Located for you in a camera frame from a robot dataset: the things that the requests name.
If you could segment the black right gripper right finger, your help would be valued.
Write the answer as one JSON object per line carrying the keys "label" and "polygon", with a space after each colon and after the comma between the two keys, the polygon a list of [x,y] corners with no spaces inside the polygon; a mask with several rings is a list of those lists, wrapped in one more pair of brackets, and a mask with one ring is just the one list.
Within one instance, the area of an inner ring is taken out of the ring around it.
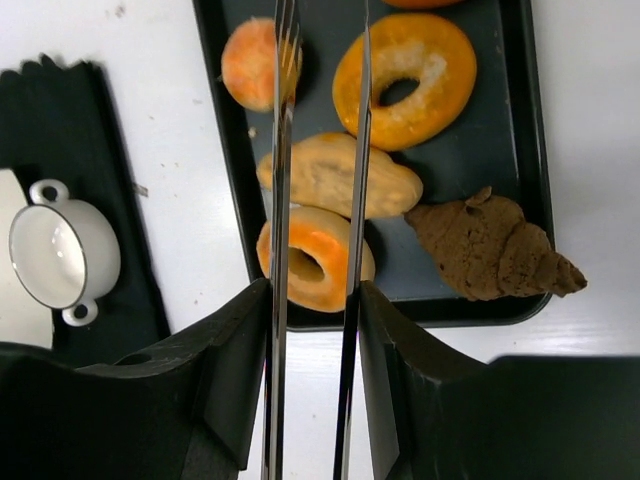
{"label": "black right gripper right finger", "polygon": [[361,286],[360,349],[378,479],[635,479],[635,357],[482,363]]}

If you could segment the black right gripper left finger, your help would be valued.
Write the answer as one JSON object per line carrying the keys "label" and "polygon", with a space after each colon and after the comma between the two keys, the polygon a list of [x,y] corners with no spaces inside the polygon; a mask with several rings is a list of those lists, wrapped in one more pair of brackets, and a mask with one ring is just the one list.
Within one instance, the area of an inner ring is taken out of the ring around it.
{"label": "black right gripper left finger", "polygon": [[1,347],[5,479],[234,479],[248,463],[268,283],[113,365]]}

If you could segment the dark orange ring doughnut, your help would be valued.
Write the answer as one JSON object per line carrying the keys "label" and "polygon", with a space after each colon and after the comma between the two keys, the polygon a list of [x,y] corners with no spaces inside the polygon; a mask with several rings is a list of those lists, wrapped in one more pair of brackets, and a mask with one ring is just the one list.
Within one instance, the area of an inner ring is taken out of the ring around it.
{"label": "dark orange ring doughnut", "polygon": [[469,101],[477,73],[474,49],[451,21],[396,13],[369,29],[371,144],[398,151],[439,134]]}

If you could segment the steel serving tongs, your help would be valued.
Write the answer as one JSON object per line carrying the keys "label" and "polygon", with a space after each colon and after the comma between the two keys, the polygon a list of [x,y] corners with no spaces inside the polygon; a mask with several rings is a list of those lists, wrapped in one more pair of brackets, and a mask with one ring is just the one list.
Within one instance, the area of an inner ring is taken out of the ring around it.
{"label": "steel serving tongs", "polygon": [[[277,2],[275,7],[275,37],[272,213],[269,250],[272,317],[268,329],[265,365],[265,425],[261,469],[261,476],[264,479],[279,479],[283,473],[291,135],[295,106],[293,82],[301,72],[299,61],[302,52],[299,10],[295,2]],[[372,68],[370,31],[368,29],[363,31],[362,39],[363,57],[359,92],[359,120],[356,137],[346,307],[344,311],[340,388],[333,462],[333,476],[336,479],[345,479],[349,474],[354,368],[360,317],[361,267],[364,252],[363,231],[369,172]]]}

